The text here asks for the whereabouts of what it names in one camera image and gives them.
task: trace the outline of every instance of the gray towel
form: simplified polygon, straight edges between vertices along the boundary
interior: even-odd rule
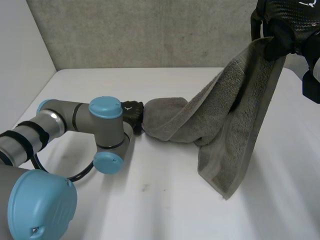
[[[144,108],[143,129],[148,135],[200,146],[198,172],[224,199],[245,177],[286,60],[264,59],[269,41],[252,42],[190,102],[159,98]]]

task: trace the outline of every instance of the white tabletop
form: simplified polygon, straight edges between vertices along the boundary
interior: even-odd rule
[[[89,103],[162,97],[190,100],[221,68],[68,69],[55,74],[20,121],[41,101]],[[93,170],[76,182],[78,205],[63,240],[320,239],[320,107],[284,69],[240,188],[228,200],[197,173],[194,144],[136,137],[116,175]],[[72,176],[96,152],[90,134],[68,132],[39,154],[52,173]],[[22,167],[32,169],[30,162]]]

